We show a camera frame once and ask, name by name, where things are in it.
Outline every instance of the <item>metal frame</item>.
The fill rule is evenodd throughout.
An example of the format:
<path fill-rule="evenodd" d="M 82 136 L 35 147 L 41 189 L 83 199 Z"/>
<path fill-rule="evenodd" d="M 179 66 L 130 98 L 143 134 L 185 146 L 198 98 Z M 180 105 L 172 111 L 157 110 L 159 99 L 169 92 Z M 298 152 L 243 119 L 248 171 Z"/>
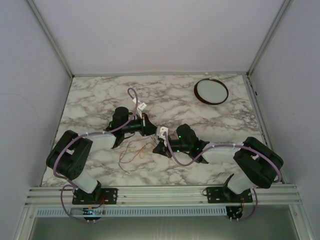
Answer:
<path fill-rule="evenodd" d="M 260 63 L 262 57 L 264 56 L 269 44 L 271 43 L 273 37 L 275 36 L 281 21 L 284 19 L 285 14 L 287 13 L 289 7 L 291 6 L 291 4 L 293 2 L 294 2 L 294 0 L 284 0 L 283 1 L 269 31 L 267 32 L 267 34 L 262 42 L 262 45 L 260 46 L 257 54 L 254 57 L 253 62 L 251 63 L 251 66 L 247 72 L 249 78 L 256 70 L 256 68 L 257 68 L 258 64 Z"/>
<path fill-rule="evenodd" d="M 261 136 L 264 143 L 271 149 L 272 141 L 270 139 L 266 123 L 264 121 L 263 113 L 259 106 L 256 91 L 251 82 L 251 75 L 257 68 L 264 53 L 266 52 L 270 42 L 272 41 L 284 15 L 288 11 L 290 5 L 294 0 L 284 0 L 280 10 L 278 11 L 261 47 L 259 48 L 249 70 L 245 72 L 162 72 L 162 73 L 127 73 L 127 74 L 77 74 L 73 75 L 70 66 L 59 47 L 54 35 L 50 31 L 44 18 L 41 16 L 33 0 L 26 0 L 30 9 L 45 33 L 49 43 L 54 49 L 58 59 L 63 65 L 65 71 L 71 78 L 73 77 L 107 77 L 107 76 L 143 76 L 143 75 L 203 75 L 203 74 L 241 74 L 247 89 L 249 99 L 255 111 L 255 116 L 260 126 Z M 197 186 L 120 186 L 118 191 L 118 204 L 116 208 L 125 207 L 167 207 L 167 206 L 232 206 L 236 203 L 217 203 L 209 204 L 207 197 L 202 195 L 205 185 Z M 270 189 L 257 190 L 257 197 L 259 205 L 289 205 L 292 219 L 298 233 L 302 240 L 311 239 L 315 237 L 311 230 L 306 212 L 302 205 L 298 190 L 294 184 L 274 184 Z M 22 211 L 21 218 L 14 236 L 15 240 L 27 240 L 32 232 L 33 224 L 37 216 L 38 209 L 41 208 L 61 208 L 60 203 L 60 187 L 33 187 L 30 189 L 25 207 Z M 63 200 L 66 207 L 72 206 L 72 192 L 64 192 Z M 77 207 L 89 207 L 88 205 L 78 205 Z"/>
<path fill-rule="evenodd" d="M 238 205 L 237 203 L 208 203 L 207 197 L 202 194 L 206 187 L 209 186 L 117 186 L 115 187 L 118 188 L 117 205 L 108 205 L 106 208 L 126 209 L 126 207 L 168 206 L 220 207 Z M 67 191 L 63 194 L 63 201 L 67 208 L 75 207 L 72 205 L 73 193 L 70 190 L 71 188 L 69 188 L 69 190 L 67 188 Z M 256 193 L 259 205 L 289 205 L 293 222 L 300 239 L 314 239 L 297 187 L 294 184 L 273 184 L 269 189 L 257 188 Z M 38 210 L 48 208 L 60 210 L 60 194 L 60 187 L 32 187 L 29 191 L 14 239 L 29 239 Z M 76 207 L 82 208 L 90 206 L 77 205 Z M 54 217 L 55 211 L 47 213 L 46 217 L 50 217 L 50 214 Z"/>
<path fill-rule="evenodd" d="M 123 77 L 123 76 L 175 76 L 175 75 L 243 75 L 245 71 L 193 71 L 193 72 L 133 72 L 133 73 L 102 73 L 102 74 L 75 74 L 75 78 L 95 77 Z"/>
<path fill-rule="evenodd" d="M 47 37 L 50 45 L 52 46 L 54 52 L 56 53 L 57 58 L 59 59 L 59 61 L 61 62 L 64 70 L 66 71 L 66 73 L 68 74 L 68 76 L 73 79 L 74 75 L 71 72 L 70 66 L 62 52 L 62 48 L 59 47 L 54 35 L 52 34 L 52 32 L 50 31 L 48 25 L 46 24 L 44 18 L 42 17 L 42 15 L 40 14 L 36 4 L 34 3 L 33 0 L 26 0 L 26 2 L 28 3 L 34 17 L 37 19 L 38 23 L 40 24 L 41 29 L 43 30 L 45 36 Z"/>

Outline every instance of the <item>marble surface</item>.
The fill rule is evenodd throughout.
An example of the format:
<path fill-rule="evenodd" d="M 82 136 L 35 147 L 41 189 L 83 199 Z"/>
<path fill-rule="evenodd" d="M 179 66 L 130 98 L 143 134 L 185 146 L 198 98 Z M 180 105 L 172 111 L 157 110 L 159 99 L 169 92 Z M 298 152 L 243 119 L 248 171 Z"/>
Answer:
<path fill-rule="evenodd" d="M 226 102 L 206 105 L 196 99 L 193 89 L 197 81 L 212 77 L 222 81 L 229 90 Z M 241 75 L 166 75 L 79 77 L 73 80 L 56 141 L 66 130 L 82 134 L 104 129 L 116 107 L 133 110 L 134 103 L 127 88 L 136 89 L 139 99 L 147 104 L 145 112 L 150 121 L 169 128 L 170 134 L 181 124 L 188 124 L 198 138 L 214 143 L 239 143 L 248 136 L 261 140 L 258 123 Z M 142 146 L 147 144 L 134 160 L 118 163 L 120 154 L 128 152 L 121 160 L 129 162 Z M 85 168 L 103 186 L 146 185 L 206 185 L 223 184 L 232 173 L 240 171 L 230 163 L 198 164 L 188 167 L 177 165 L 173 159 L 152 153 L 155 143 L 151 137 L 136 133 L 116 149 L 92 151 Z M 176 154 L 183 163 L 191 159 Z M 48 168 L 42 186 L 63 186 L 65 182 L 53 176 Z"/>

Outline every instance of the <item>round mirror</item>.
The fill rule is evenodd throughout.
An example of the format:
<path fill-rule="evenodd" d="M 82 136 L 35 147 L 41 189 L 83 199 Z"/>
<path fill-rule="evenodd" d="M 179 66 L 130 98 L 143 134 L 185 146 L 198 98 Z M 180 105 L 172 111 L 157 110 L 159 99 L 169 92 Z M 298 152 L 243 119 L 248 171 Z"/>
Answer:
<path fill-rule="evenodd" d="M 204 104 L 218 105 L 227 100 L 229 91 L 221 81 L 206 78 L 197 82 L 194 86 L 194 94 Z"/>

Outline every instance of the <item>white panel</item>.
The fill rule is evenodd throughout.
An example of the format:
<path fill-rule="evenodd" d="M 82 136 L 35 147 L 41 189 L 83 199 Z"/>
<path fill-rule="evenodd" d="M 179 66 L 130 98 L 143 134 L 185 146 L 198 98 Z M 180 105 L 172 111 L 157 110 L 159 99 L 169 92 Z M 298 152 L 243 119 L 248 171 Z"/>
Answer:
<path fill-rule="evenodd" d="M 0 232 L 10 240 L 41 182 L 69 80 L 25 1 L 2 0 L 0 23 Z"/>
<path fill-rule="evenodd" d="M 74 74 L 247 71 L 283 0 L 35 0 Z"/>
<path fill-rule="evenodd" d="M 320 181 L 320 1 L 296 0 L 253 75 L 274 147 L 316 239 Z"/>

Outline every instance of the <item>wire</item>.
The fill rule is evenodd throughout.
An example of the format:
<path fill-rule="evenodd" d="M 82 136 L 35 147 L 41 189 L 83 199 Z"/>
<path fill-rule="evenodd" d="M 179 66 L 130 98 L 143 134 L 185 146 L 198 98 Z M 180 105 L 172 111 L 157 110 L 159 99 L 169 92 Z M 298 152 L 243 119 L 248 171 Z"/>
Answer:
<path fill-rule="evenodd" d="M 121 160 L 124 158 L 124 156 L 126 155 L 127 151 L 128 151 L 128 148 L 129 148 L 129 145 L 133 142 L 138 142 L 138 141 L 142 141 L 142 140 L 146 140 L 150 138 L 150 136 L 146 137 L 146 138 L 142 138 L 142 139 L 138 139 L 138 140 L 132 140 L 128 143 L 128 145 L 126 146 L 126 149 L 125 151 L 121 152 L 120 155 L 119 155 L 119 162 L 118 162 L 118 166 L 123 170 L 125 171 L 127 174 L 130 174 L 128 171 L 124 170 L 123 167 L 120 165 L 120 164 L 124 164 L 126 162 L 121 162 Z"/>
<path fill-rule="evenodd" d="M 161 123 L 161 118 L 162 118 L 162 116 L 167 112 L 167 110 L 163 107 L 163 106 L 160 106 L 160 105 L 154 105 L 154 106 L 152 106 L 151 108 L 150 108 L 150 110 L 148 111 L 148 113 L 154 108 L 154 107 L 160 107 L 160 108 L 162 108 L 163 110 L 164 110 L 164 112 L 161 114 L 161 116 L 159 117 L 159 123 L 158 123 L 158 125 L 159 126 L 162 126 L 160 123 Z"/>
<path fill-rule="evenodd" d="M 202 152 L 200 152 L 192 161 L 190 161 L 189 163 L 186 163 L 186 164 L 183 164 L 181 162 L 178 161 L 178 159 L 176 158 L 174 152 L 172 151 L 172 148 L 170 146 L 170 142 L 169 142 L 169 139 L 168 139 L 168 135 L 167 133 L 165 132 L 164 133 L 164 136 L 165 136 L 165 140 L 166 140 L 166 144 L 167 144 L 167 147 L 173 157 L 173 159 L 175 160 L 175 162 L 177 164 L 179 164 L 180 166 L 182 167 L 187 167 L 187 166 L 190 166 L 192 163 L 194 163 L 198 158 L 200 158 L 200 156 L 202 154 L 204 154 L 206 151 L 210 150 L 210 149 L 214 149 L 214 148 L 240 148 L 240 149 L 245 149 L 245 150 L 248 150 L 254 154 L 257 154 L 259 157 L 263 158 L 264 160 L 266 160 L 271 166 L 272 168 L 275 170 L 277 176 L 278 176 L 278 179 L 276 181 L 274 181 L 275 183 L 279 183 L 282 179 L 282 176 L 281 176 L 281 173 L 280 173 L 280 170 L 277 168 L 277 166 L 269 159 L 267 158 L 265 155 L 263 155 L 262 153 L 252 149 L 251 147 L 247 147 L 247 146 L 242 146 L 242 145 L 236 145 L 236 144 L 216 144 L 216 145 L 213 145 L 213 146 L 210 146 L 208 148 L 206 148 L 205 150 L 203 150 Z"/>
<path fill-rule="evenodd" d="M 91 209 L 98 209 L 104 204 L 105 204 L 105 195 L 102 196 L 102 201 L 101 201 L 100 205 L 99 206 L 95 206 L 95 207 L 91 207 Z"/>
<path fill-rule="evenodd" d="M 116 132 L 118 131 L 119 129 L 123 128 L 124 126 L 126 126 L 136 115 L 137 113 L 137 109 L 138 109 L 138 94 L 136 92 L 136 90 L 134 90 L 132 87 L 129 87 L 127 89 L 127 93 L 129 94 L 129 96 L 133 99 L 134 97 L 131 95 L 130 91 L 133 91 L 134 93 L 134 96 L 135 96 L 135 107 L 134 107 L 134 110 L 133 110 L 133 113 L 132 115 L 128 118 L 128 120 L 122 124 L 121 126 L 115 128 L 115 129 L 112 129 L 110 131 L 102 131 L 102 132 L 91 132 L 91 133 L 86 133 L 86 134 L 82 134 L 82 135 L 78 135 L 77 137 L 75 137 L 72 141 L 70 141 L 65 147 L 64 149 L 60 152 L 60 154 L 58 155 L 58 157 L 56 158 L 55 160 L 55 163 L 54 163 L 54 166 L 53 166 L 53 175 L 56 177 L 56 178 L 59 178 L 59 179 L 65 179 L 68 181 L 68 183 L 70 184 L 67 184 L 65 186 L 63 186 L 63 188 L 61 189 L 61 194 L 60 194 L 60 200 L 61 200 L 61 205 L 62 205 L 62 208 L 65 212 L 65 214 L 67 214 L 70 218 L 72 218 L 73 220 L 76 220 L 80 223 L 96 223 L 95 220 L 93 220 L 92 222 L 90 222 L 89 220 L 86 221 L 86 220 L 82 220 L 80 218 L 77 218 L 75 216 L 72 216 L 70 213 L 68 213 L 66 207 L 65 207 L 65 204 L 64 204 L 64 200 L 63 200 L 63 192 L 64 190 L 66 189 L 66 187 L 72 187 L 72 188 L 78 188 L 77 185 L 75 185 L 72 181 L 70 181 L 67 177 L 65 176 L 61 176 L 59 174 L 57 174 L 57 166 L 58 166 L 58 163 L 59 161 L 61 160 L 61 157 L 63 156 L 63 154 L 69 149 L 69 147 L 74 144 L 76 141 L 78 141 L 79 139 L 81 138 L 84 138 L 84 137 L 88 137 L 88 136 L 98 136 L 98 135 L 105 135 L 105 134 L 110 134 L 110 133 L 113 133 L 113 132 Z"/>
<path fill-rule="evenodd" d="M 252 191 L 253 191 L 253 194 L 254 194 L 254 197 L 255 197 L 255 205 L 253 206 L 253 210 L 252 210 L 251 214 L 249 216 L 246 216 L 245 218 L 241 218 L 241 219 L 238 219 L 238 220 L 231 219 L 232 222 L 243 222 L 243 221 L 249 220 L 250 218 L 252 218 L 257 213 L 258 197 L 257 197 L 256 190 L 254 188 L 252 188 Z"/>
<path fill-rule="evenodd" d="M 131 136 L 127 136 L 127 137 L 125 137 L 123 140 L 129 139 L 129 138 L 133 137 L 135 134 L 136 134 L 136 133 L 134 132 Z"/>
<path fill-rule="evenodd" d="M 77 217 L 75 217 L 75 216 L 72 216 L 72 215 L 67 211 L 66 206 L 65 206 L 65 204 L 64 204 L 64 200 L 63 200 L 63 197 L 64 197 L 63 193 L 64 193 L 66 187 L 72 187 L 72 188 L 73 188 L 74 186 L 72 186 L 71 184 L 67 184 L 67 185 L 64 185 L 64 186 L 62 187 L 62 189 L 61 189 L 60 200 L 61 200 L 61 205 L 62 205 L 62 208 L 63 208 L 65 214 L 67 214 L 71 219 L 76 220 L 76 221 L 78 221 L 78 222 L 80 222 L 80 223 L 85 223 L 85 224 L 95 223 L 95 222 L 90 222 L 89 220 L 87 221 L 87 220 L 80 219 L 80 218 L 77 218 Z"/>

